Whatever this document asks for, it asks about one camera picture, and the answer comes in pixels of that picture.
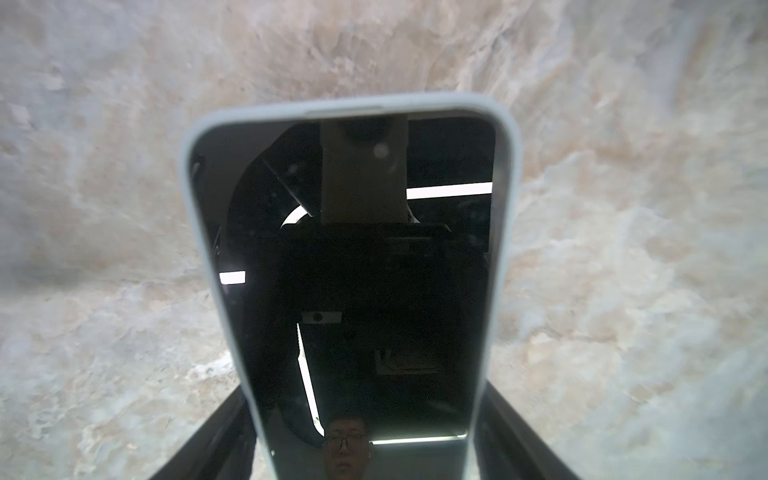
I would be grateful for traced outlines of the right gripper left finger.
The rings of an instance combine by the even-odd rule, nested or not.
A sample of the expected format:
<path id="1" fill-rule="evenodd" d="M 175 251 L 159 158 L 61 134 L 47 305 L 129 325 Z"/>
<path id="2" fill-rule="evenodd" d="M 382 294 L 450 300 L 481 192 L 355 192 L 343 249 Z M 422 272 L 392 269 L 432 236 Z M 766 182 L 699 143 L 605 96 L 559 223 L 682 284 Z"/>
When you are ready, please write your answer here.
<path id="1" fill-rule="evenodd" d="M 257 434 L 238 386 L 152 480 L 248 480 Z"/>

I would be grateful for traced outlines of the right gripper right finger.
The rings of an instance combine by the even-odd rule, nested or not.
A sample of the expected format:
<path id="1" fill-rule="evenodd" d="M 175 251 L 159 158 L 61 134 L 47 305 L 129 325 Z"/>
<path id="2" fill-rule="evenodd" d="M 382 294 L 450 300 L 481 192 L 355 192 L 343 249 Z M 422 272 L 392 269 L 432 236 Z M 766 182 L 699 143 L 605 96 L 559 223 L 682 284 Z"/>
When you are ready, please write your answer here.
<path id="1" fill-rule="evenodd" d="M 490 382 L 480 404 L 474 447 L 481 479 L 578 479 Z"/>

